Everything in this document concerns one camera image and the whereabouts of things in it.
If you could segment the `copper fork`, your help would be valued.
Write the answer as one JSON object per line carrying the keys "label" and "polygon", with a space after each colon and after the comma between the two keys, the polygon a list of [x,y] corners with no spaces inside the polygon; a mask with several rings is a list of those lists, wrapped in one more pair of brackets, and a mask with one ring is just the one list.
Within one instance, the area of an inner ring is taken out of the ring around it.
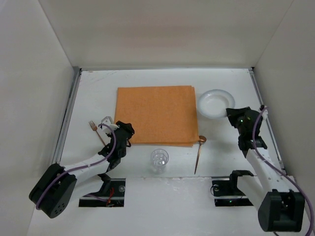
{"label": "copper fork", "polygon": [[90,121],[89,121],[89,125],[90,125],[92,131],[94,131],[94,132],[97,134],[97,136],[99,137],[99,139],[100,139],[100,141],[102,142],[102,144],[103,144],[104,146],[106,146],[106,143],[104,142],[104,140],[102,139],[102,137],[100,136],[100,134],[99,134],[99,132],[98,132],[98,130],[97,130],[96,124],[95,124],[92,120],[90,120]]}

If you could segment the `white round plate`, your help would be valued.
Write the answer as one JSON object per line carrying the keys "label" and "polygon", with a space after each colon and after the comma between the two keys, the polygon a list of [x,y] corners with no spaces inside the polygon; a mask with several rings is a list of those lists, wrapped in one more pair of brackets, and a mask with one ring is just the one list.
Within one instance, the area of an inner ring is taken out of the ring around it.
{"label": "white round plate", "polygon": [[212,89],[203,93],[197,101],[197,110],[201,115],[209,119],[227,117],[227,108],[234,109],[235,99],[227,91]]}

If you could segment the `orange cloth placemat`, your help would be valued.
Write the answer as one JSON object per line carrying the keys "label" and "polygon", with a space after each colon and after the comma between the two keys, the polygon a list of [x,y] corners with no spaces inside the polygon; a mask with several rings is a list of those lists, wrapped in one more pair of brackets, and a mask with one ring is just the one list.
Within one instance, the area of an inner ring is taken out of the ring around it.
{"label": "orange cloth placemat", "polygon": [[191,147],[199,139],[195,89],[118,88],[115,121],[132,124],[132,144]]}

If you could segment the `clear drinking glass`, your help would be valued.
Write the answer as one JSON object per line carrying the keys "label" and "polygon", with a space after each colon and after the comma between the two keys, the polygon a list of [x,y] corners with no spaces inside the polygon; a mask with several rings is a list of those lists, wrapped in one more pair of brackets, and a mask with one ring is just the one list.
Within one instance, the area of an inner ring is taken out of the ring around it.
{"label": "clear drinking glass", "polygon": [[163,149],[156,149],[151,153],[151,168],[153,173],[161,174],[169,161],[169,154]]}

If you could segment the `copper spoon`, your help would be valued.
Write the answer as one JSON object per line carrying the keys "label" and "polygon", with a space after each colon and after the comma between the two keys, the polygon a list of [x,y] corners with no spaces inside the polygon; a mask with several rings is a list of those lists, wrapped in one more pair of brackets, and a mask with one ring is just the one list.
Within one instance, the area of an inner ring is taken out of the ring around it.
{"label": "copper spoon", "polygon": [[206,141],[207,141],[207,138],[205,136],[202,136],[202,135],[199,136],[199,141],[198,141],[199,146],[198,146],[198,152],[197,152],[196,162],[195,162],[195,167],[194,167],[194,174],[196,174],[196,171],[197,171],[198,162],[199,162],[199,158],[201,154],[201,147]]}

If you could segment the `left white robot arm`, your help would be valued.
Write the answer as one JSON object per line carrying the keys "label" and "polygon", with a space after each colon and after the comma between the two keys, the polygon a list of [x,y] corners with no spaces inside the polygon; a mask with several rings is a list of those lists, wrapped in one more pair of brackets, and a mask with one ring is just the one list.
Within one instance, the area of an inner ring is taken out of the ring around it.
{"label": "left white robot arm", "polygon": [[107,173],[126,156],[126,149],[131,146],[130,139],[135,133],[131,123],[117,121],[111,125],[101,123],[99,127],[104,128],[110,138],[101,151],[76,164],[50,165],[31,190],[29,200],[49,218],[59,216],[70,201],[107,187],[110,182]]}

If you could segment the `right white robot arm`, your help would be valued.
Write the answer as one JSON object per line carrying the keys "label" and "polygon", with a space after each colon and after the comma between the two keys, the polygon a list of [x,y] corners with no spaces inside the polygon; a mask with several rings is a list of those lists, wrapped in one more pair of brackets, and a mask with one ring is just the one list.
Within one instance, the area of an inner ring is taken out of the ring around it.
{"label": "right white robot arm", "polygon": [[265,232],[299,232],[302,229],[305,197],[283,172],[275,167],[268,147],[260,136],[267,116],[250,107],[226,109],[230,124],[238,130],[238,146],[254,172],[234,170],[229,177],[233,190],[239,190],[257,210],[258,222]]}

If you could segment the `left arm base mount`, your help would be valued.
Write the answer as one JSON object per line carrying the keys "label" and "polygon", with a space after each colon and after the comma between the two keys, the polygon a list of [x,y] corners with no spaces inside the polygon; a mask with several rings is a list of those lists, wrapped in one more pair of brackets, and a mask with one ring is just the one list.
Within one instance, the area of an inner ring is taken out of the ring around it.
{"label": "left arm base mount", "polygon": [[111,178],[107,174],[99,174],[103,181],[97,192],[83,196],[79,200],[79,207],[124,207],[126,179]]}

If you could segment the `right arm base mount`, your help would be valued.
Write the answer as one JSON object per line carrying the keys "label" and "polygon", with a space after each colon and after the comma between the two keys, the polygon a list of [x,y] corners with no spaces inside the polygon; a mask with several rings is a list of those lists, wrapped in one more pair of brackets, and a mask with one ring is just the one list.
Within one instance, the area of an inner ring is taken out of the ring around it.
{"label": "right arm base mount", "polygon": [[210,194],[214,197],[216,207],[246,207],[253,206],[248,197],[237,188],[238,177],[251,176],[246,170],[234,170],[228,177],[212,178]]}

